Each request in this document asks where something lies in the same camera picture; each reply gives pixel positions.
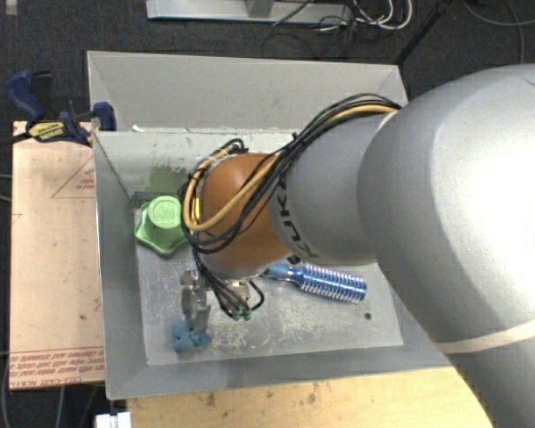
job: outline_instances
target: metal stand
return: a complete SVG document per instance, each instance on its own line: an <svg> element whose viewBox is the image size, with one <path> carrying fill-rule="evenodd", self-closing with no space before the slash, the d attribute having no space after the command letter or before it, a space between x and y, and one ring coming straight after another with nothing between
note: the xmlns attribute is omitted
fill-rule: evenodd
<svg viewBox="0 0 535 428"><path fill-rule="evenodd" d="M276 0L148 0L146 9L150 20L277 22L299 4ZM316 24L323 18L333 21L330 16L348 18L348 12L343 4L308 4L286 22Z"/></svg>

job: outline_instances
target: yellow clamp label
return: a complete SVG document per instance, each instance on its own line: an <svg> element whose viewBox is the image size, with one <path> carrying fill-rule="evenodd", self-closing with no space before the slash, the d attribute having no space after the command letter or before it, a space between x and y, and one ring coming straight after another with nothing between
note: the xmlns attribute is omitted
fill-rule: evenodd
<svg viewBox="0 0 535 428"><path fill-rule="evenodd" d="M38 122L28 133L35 138L45 141L55 136L65 135L64 127L63 122L56 120Z"/></svg>

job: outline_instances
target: cardboard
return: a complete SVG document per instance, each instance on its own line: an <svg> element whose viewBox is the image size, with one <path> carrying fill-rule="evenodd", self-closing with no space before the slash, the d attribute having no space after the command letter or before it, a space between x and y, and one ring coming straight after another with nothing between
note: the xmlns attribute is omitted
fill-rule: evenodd
<svg viewBox="0 0 535 428"><path fill-rule="evenodd" d="M92 150L61 142L15 144L11 390L103 380L96 255Z"/></svg>

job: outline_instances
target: gray robot arm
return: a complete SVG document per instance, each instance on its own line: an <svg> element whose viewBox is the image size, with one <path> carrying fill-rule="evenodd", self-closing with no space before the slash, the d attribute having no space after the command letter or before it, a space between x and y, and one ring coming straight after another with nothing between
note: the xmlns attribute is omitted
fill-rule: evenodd
<svg viewBox="0 0 535 428"><path fill-rule="evenodd" d="M307 261L377 261L490 420L535 427L535 65L334 128L269 217Z"/></svg>

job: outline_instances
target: gray metal base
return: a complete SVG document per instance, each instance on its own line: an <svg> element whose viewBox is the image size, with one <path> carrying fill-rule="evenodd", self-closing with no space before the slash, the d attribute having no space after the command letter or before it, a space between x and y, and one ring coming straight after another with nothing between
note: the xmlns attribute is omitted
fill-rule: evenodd
<svg viewBox="0 0 535 428"><path fill-rule="evenodd" d="M274 2L267 17L252 18L245 0L147 0L148 19L176 19L200 21L277 22L294 11L300 4ZM335 24L332 17L348 19L350 10L342 4L308 4L287 22L297 24Z"/></svg>

